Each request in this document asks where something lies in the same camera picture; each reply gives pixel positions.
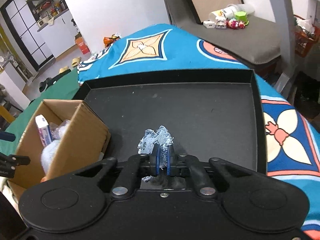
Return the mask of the fluffy light blue plush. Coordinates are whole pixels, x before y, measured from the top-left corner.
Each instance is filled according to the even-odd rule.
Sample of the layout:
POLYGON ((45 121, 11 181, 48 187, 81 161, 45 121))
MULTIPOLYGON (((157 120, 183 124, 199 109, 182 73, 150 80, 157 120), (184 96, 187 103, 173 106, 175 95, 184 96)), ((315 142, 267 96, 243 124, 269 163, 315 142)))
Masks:
POLYGON ((41 165, 45 174, 47 174, 47 172, 49 171, 50 165, 56 155, 59 145, 59 140, 53 140, 43 149, 41 153, 41 165))

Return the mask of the black shallow tray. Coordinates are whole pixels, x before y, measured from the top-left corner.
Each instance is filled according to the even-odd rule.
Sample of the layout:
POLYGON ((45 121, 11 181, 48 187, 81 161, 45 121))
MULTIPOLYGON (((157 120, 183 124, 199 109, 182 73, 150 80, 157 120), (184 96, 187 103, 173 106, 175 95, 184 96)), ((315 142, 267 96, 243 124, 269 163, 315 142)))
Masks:
POLYGON ((126 161, 147 129, 165 126, 176 153, 219 157, 265 173, 263 111, 250 69, 180 69, 86 81, 83 100, 107 125, 106 155, 126 161))

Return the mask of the grey bench cushion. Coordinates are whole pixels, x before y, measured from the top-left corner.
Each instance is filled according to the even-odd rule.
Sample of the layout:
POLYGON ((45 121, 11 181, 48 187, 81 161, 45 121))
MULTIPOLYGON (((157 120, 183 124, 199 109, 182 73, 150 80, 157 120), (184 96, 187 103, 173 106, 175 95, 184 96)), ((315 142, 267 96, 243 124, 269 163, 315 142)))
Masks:
POLYGON ((280 60, 280 37, 274 22, 249 16, 249 24, 244 29, 208 29, 189 18, 175 25, 251 68, 262 69, 280 60))

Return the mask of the blue tissue pack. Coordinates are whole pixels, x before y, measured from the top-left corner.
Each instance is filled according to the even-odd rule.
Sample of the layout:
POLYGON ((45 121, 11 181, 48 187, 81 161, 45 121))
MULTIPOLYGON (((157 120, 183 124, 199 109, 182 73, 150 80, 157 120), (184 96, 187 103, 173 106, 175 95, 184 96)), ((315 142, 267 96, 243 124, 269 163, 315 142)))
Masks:
POLYGON ((35 124, 37 126, 40 140, 44 147, 48 146, 52 141, 52 133, 48 121, 43 115, 35 116, 35 124))

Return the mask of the green toy container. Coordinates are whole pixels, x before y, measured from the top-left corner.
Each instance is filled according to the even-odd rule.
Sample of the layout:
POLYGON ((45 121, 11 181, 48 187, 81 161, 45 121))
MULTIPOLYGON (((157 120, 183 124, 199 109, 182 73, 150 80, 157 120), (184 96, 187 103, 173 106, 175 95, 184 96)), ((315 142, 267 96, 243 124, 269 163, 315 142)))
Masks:
POLYGON ((235 18, 237 21, 241 21, 244 23, 244 25, 248 25, 249 20, 248 20, 248 14, 245 11, 237 11, 234 14, 235 18))

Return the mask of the denim cat soft toy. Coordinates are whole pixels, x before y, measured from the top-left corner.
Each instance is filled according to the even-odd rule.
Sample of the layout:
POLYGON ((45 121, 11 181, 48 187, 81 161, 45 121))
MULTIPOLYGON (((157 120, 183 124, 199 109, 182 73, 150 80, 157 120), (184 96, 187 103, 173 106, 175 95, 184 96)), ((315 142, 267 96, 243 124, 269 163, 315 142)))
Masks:
POLYGON ((175 156, 174 139, 165 126, 160 126, 157 131, 146 129, 137 148, 139 155, 154 155, 156 163, 156 175, 160 170, 166 170, 167 176, 171 175, 171 165, 175 156))

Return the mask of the blue patterned blanket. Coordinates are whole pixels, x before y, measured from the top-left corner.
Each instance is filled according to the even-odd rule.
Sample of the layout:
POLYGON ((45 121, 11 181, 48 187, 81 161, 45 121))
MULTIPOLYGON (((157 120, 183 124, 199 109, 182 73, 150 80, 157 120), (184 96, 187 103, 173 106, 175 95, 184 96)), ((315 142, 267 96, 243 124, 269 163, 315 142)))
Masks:
MULTIPOLYGON (((170 69, 243 69, 224 50, 169 24, 156 24, 120 38, 77 66, 78 83, 108 76, 170 69)), ((267 174, 302 189, 310 210, 302 230, 319 239, 319 133, 265 80, 262 101, 267 174)))

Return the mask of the orange cardboard box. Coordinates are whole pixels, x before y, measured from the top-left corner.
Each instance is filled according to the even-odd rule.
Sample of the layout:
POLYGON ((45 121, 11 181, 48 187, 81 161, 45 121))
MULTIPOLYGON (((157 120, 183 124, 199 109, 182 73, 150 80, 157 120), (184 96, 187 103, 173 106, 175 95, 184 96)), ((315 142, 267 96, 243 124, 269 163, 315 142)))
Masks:
POLYGON ((81 52, 85 55, 87 53, 90 52, 87 44, 85 43, 83 37, 78 37, 75 39, 75 43, 77 44, 77 46, 79 47, 79 49, 81 50, 81 52))

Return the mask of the green cloth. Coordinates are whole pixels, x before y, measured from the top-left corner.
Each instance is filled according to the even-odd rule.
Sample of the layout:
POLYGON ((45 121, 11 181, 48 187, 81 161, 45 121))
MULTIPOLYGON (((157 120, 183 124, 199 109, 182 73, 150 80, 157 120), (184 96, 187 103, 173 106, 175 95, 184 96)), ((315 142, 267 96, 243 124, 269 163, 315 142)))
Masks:
POLYGON ((19 140, 30 121, 31 117, 37 110, 39 104, 44 99, 58 99, 58 100, 70 100, 76 94, 79 89, 78 84, 78 72, 76 69, 60 78, 54 85, 50 86, 47 90, 41 93, 41 95, 33 100, 30 105, 21 113, 17 119, 9 125, 5 130, 16 136, 15 141, 8 142, 1 140, 0 149, 5 155, 14 154, 19 143, 19 140))

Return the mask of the orange plastic basket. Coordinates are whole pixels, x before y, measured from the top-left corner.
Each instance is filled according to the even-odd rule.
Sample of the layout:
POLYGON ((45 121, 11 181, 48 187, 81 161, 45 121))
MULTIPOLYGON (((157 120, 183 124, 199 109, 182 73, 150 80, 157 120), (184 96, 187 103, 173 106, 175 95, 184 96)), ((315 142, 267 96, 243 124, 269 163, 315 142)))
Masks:
POLYGON ((310 49, 319 41, 319 27, 298 15, 295 18, 295 53, 306 57, 310 49))

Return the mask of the yellow slipper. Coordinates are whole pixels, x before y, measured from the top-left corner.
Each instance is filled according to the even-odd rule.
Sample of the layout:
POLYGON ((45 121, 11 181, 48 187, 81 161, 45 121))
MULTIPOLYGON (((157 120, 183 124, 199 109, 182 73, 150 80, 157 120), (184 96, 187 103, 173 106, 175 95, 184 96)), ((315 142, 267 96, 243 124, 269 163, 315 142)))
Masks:
POLYGON ((59 69, 59 74, 61 74, 61 73, 65 72, 65 71, 67 71, 68 69, 69 69, 69 67, 68 67, 68 66, 65 66, 65 67, 63 67, 63 68, 60 68, 60 69, 59 69))
POLYGON ((72 67, 75 68, 81 61, 81 57, 75 57, 72 59, 72 67))

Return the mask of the white paper cup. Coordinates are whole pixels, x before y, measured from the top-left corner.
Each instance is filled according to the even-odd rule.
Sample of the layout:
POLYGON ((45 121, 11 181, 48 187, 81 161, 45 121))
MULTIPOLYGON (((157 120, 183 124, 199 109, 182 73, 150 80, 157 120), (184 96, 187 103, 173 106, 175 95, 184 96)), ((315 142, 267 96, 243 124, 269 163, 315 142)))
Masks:
POLYGON ((209 13, 208 20, 214 21, 217 17, 224 17, 226 19, 235 18, 235 14, 242 9, 236 4, 230 4, 223 9, 212 11, 209 13))

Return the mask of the clear plastic wrapped bag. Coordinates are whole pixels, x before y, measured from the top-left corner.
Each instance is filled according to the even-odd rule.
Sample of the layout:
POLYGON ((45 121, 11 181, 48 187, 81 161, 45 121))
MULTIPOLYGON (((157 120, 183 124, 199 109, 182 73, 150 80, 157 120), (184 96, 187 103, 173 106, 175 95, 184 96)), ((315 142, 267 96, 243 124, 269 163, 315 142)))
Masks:
POLYGON ((61 140, 66 133, 70 123, 70 120, 64 120, 60 125, 50 122, 49 129, 51 132, 52 140, 61 140))

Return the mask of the orange bag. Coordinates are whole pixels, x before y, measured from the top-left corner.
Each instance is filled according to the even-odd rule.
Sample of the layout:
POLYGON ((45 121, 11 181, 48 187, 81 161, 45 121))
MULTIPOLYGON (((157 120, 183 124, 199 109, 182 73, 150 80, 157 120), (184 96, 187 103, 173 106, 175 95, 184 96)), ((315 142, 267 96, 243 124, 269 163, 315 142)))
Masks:
POLYGON ((104 43, 104 48, 109 47, 112 45, 114 42, 117 40, 121 39, 121 35, 119 34, 113 34, 111 37, 104 37, 103 43, 104 43))

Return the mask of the brown cardboard box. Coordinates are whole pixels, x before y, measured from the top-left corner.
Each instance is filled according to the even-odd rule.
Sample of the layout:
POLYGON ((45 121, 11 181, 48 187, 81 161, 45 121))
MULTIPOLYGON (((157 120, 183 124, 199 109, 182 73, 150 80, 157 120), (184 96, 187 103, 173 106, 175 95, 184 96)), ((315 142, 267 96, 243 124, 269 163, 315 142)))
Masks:
POLYGON ((108 127, 84 101, 43 100, 29 120, 15 151, 16 156, 28 156, 30 164, 18 167, 14 177, 8 180, 13 195, 20 199, 26 189, 39 184, 43 178, 53 179, 97 162, 110 137, 108 127), (41 165, 43 145, 35 122, 38 115, 57 125, 65 120, 71 122, 46 171, 41 165))

